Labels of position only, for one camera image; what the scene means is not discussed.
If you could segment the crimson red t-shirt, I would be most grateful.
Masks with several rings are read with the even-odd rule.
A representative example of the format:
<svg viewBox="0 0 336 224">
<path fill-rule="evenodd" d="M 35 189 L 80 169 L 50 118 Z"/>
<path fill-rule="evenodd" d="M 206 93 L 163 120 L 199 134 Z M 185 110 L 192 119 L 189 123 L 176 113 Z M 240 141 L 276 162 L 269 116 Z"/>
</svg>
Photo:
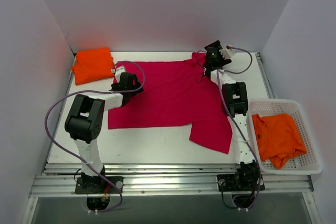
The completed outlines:
<svg viewBox="0 0 336 224">
<path fill-rule="evenodd" d="M 126 63 L 126 70 L 144 82 L 144 90 L 108 112 L 108 129 L 190 124 L 190 141 L 227 154 L 232 128 L 218 86 L 203 76 L 204 61 L 204 53 L 194 52 L 183 61 Z"/>
</svg>

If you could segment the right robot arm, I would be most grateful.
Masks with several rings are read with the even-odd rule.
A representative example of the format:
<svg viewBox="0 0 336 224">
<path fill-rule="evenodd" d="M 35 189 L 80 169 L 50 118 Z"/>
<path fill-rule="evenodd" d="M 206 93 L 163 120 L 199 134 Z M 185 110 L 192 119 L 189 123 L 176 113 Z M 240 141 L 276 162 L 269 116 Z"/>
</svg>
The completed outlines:
<svg viewBox="0 0 336 224">
<path fill-rule="evenodd" d="M 233 182 L 236 187 L 244 189 L 252 182 L 252 176 L 249 172 L 253 168 L 257 168 L 257 166 L 254 152 L 248 141 L 246 126 L 248 96 L 246 84 L 235 80 L 232 75 L 242 74 L 249 70 L 253 57 L 245 49 L 236 48 L 230 44 L 223 47 L 219 40 L 205 46 L 204 49 L 204 74 L 218 86 L 223 113 L 227 116 L 232 128 L 235 163 L 238 165 L 238 172 L 233 175 Z M 243 70 L 227 70 L 225 66 L 232 62 L 232 57 L 238 50 L 249 55 L 249 64 Z"/>
</svg>

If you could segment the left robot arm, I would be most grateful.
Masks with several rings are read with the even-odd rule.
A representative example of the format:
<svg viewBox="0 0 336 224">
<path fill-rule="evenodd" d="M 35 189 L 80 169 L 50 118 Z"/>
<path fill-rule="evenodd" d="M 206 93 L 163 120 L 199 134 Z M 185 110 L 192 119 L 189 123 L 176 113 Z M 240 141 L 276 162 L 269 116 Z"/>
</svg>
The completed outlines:
<svg viewBox="0 0 336 224">
<path fill-rule="evenodd" d="M 104 94 L 75 96 L 65 122 L 65 131 L 75 140 L 82 160 L 81 177 L 94 192 L 105 188 L 104 165 L 99 156 L 97 138 L 102 129 L 105 111 L 126 105 L 143 88 L 136 74 L 118 75 L 111 91 Z"/>
</svg>

